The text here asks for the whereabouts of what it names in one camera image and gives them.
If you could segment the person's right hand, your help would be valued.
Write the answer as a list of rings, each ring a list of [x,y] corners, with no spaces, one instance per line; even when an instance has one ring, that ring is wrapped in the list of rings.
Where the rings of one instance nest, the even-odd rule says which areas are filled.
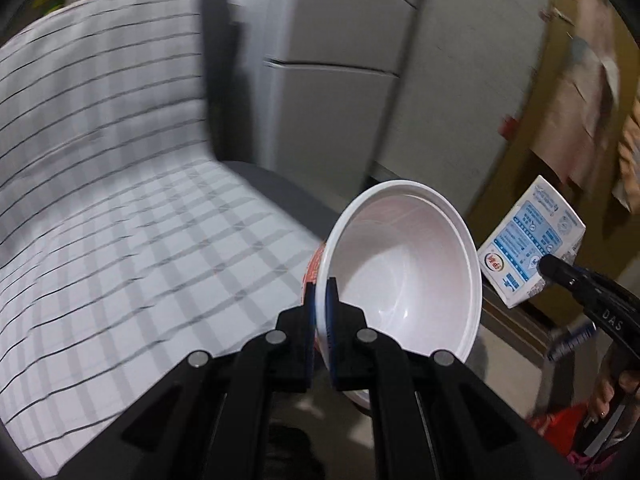
[[[616,427],[621,432],[628,432],[634,429],[639,420],[639,364],[627,356],[624,349],[611,344],[601,362],[588,402],[588,414],[592,422],[608,414],[616,389],[634,394],[634,400],[627,402]]]

